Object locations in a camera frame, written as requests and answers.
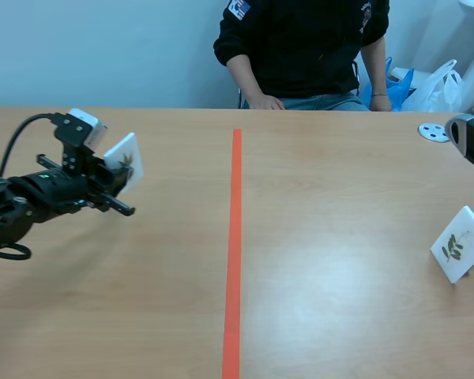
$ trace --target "wooden table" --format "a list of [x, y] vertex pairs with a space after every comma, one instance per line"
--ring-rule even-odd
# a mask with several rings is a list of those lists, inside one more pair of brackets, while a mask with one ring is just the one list
[[[0, 158], [33, 108], [0, 108]], [[220, 378], [232, 130], [243, 128], [241, 377], [474, 378], [474, 271], [431, 256], [474, 167], [421, 122], [447, 114], [89, 109], [145, 178], [126, 218], [35, 226], [0, 261], [0, 379]], [[38, 122], [8, 175], [59, 161]]]

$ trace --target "white plastic bag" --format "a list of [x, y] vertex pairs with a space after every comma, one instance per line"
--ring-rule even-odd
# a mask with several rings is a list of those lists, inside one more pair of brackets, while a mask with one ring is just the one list
[[408, 112], [461, 112], [464, 82], [453, 68], [455, 59], [447, 62], [410, 95], [402, 106]]

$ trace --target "chair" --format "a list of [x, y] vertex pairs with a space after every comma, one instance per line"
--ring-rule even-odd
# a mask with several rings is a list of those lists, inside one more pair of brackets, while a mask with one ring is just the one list
[[[353, 61], [353, 70], [355, 71], [356, 80], [358, 81], [358, 88], [356, 89], [356, 95], [360, 96], [360, 72], [358, 68], [358, 63]], [[243, 92], [239, 88], [239, 103], [237, 104], [237, 109], [242, 109], [244, 102], [243, 102]]]

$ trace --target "card with leaf image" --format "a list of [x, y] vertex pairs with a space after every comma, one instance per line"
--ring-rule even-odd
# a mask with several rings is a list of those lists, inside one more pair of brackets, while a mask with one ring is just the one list
[[103, 161], [109, 168], [120, 168], [123, 164], [131, 166], [134, 171], [130, 176], [122, 193], [126, 192], [137, 184], [144, 176], [144, 168], [141, 161], [141, 153], [135, 133], [128, 134], [117, 145], [103, 154]]
[[451, 283], [474, 265], [474, 212], [465, 206], [431, 247]]

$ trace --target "orange stripe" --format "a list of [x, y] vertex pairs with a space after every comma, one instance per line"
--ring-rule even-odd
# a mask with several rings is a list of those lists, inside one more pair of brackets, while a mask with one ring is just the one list
[[222, 379], [240, 377], [240, 282], [243, 236], [243, 132], [234, 129], [231, 154], [230, 234], [227, 304], [224, 315]]

